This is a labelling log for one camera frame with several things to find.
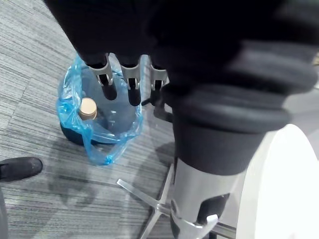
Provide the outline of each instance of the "robotic arm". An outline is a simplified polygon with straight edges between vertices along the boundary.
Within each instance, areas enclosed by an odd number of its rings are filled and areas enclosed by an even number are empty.
[[[319,5],[305,0],[44,0],[116,98],[108,53],[122,65],[132,106],[141,102],[139,58],[151,58],[151,102],[172,107],[176,145],[171,228],[203,238],[266,132],[290,115],[282,104],[317,81],[311,62]]]

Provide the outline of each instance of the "gray carpet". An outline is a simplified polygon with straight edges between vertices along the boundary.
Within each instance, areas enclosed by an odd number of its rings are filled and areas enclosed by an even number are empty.
[[[171,125],[144,111],[143,133],[112,166],[91,165],[55,114],[75,51],[40,0],[0,0],[0,160],[38,156],[43,172],[2,183],[10,239],[137,238],[149,208],[116,185],[156,196],[174,153]],[[162,218],[151,238],[172,238]]]

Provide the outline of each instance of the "bottle cap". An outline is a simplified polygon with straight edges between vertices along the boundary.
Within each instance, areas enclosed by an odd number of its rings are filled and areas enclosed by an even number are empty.
[[[82,120],[94,120],[97,115],[97,106],[91,98],[83,98],[79,109],[79,116]]]

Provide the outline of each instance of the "chrome base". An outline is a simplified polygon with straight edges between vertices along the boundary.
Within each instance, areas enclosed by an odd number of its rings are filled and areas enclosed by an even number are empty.
[[[166,204],[167,195],[170,187],[170,183],[172,180],[172,177],[174,175],[174,166],[173,164],[170,165],[167,177],[164,182],[164,186],[162,188],[162,191],[160,193],[160,199],[156,200],[155,198],[152,198],[151,196],[143,193],[141,190],[133,187],[131,184],[128,184],[127,182],[123,181],[122,179],[119,179],[117,181],[117,184],[120,185],[125,190],[129,191],[139,199],[141,199],[146,204],[150,205],[153,208],[153,213],[151,217],[149,218],[149,221],[146,225],[146,227],[143,230],[143,233],[140,237],[140,239],[147,239],[150,232],[152,231],[153,227],[155,226],[156,222],[160,218],[160,216],[163,214],[165,216],[170,217],[170,205]],[[227,225],[223,225],[221,223],[218,223],[214,229],[212,230],[213,233],[228,238],[228,239],[235,239],[236,238],[236,229],[229,227]]]

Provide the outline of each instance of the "blue plastic bag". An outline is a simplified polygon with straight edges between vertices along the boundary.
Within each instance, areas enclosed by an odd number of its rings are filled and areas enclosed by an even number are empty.
[[[114,162],[124,152],[128,140],[141,133],[143,122],[141,105],[133,107],[129,103],[120,64],[114,56],[110,56],[109,60],[118,93],[114,101],[105,98],[96,77],[77,55],[58,88],[56,104],[61,125],[82,135],[90,160],[98,165]],[[140,85],[144,81],[145,62],[142,56]],[[78,116],[84,97],[92,98],[97,104],[98,117],[95,120],[82,121]],[[91,144],[92,140],[114,146],[106,155]]]

